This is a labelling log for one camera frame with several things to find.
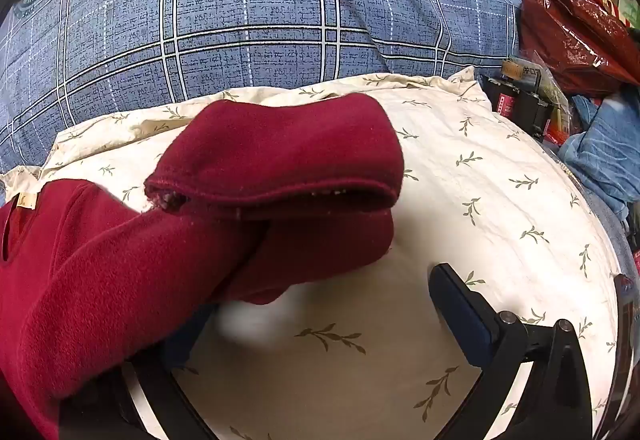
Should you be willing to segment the dark red sweater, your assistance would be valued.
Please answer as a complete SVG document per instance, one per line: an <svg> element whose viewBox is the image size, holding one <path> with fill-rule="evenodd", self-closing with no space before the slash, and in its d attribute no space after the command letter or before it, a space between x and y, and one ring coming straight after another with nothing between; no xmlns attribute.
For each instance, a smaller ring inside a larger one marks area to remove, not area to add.
<svg viewBox="0 0 640 440"><path fill-rule="evenodd" d="M145 179L151 208L93 182L1 211L1 403L47 439L61 402L208 304L271 303L375 263L404 158L386 112L350 94L272 108L218 100Z"/></svg>

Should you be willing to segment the cream leaf-print pillow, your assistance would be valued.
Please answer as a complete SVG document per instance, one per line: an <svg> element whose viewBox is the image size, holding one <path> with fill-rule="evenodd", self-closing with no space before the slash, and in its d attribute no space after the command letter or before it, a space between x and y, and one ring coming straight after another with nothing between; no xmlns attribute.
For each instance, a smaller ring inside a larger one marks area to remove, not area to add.
<svg viewBox="0 0 640 440"><path fill-rule="evenodd" d="M392 248L370 267L213 317L175 373L206 425L221 439L434 438L478 375L428 295L439 263L526 324L570 321L602 425L620 262L597 208L562 164L492 112L471 69L220 98L284 107L352 93L381 104L404 151Z"/></svg>

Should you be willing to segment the light blue cloth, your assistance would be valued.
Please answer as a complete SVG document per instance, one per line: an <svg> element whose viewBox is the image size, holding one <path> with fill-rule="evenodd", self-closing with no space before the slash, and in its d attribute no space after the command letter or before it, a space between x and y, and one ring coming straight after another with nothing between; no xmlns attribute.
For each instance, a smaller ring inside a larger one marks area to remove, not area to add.
<svg viewBox="0 0 640 440"><path fill-rule="evenodd" d="M582 131L566 139L560 160L624 221L639 200L639 92L622 90L595 104L575 96Z"/></svg>

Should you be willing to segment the black box with red label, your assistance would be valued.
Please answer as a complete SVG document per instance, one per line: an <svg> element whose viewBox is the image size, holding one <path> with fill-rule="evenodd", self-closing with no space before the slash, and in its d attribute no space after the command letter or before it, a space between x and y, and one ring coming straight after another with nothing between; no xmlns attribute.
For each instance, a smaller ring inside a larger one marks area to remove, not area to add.
<svg viewBox="0 0 640 440"><path fill-rule="evenodd" d="M544 130L553 110L549 101L498 78L482 75L480 82L491 103L492 111L510 119L535 140L544 140Z"/></svg>

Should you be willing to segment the red plastic bag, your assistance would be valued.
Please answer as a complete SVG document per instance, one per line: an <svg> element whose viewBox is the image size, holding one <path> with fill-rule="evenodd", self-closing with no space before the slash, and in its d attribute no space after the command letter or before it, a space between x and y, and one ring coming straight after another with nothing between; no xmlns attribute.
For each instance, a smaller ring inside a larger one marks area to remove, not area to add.
<svg viewBox="0 0 640 440"><path fill-rule="evenodd" d="M522 0L520 48L538 55L567 95L639 84L639 48L600 0Z"/></svg>

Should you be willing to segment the blue plaid pillow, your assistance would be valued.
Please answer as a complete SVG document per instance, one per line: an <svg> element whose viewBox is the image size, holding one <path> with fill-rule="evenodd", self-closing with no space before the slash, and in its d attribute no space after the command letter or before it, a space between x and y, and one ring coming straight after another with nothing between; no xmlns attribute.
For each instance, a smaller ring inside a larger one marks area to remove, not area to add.
<svg viewBox="0 0 640 440"><path fill-rule="evenodd" d="M521 0L17 0L1 26L1 166L59 131L224 89L495 73Z"/></svg>

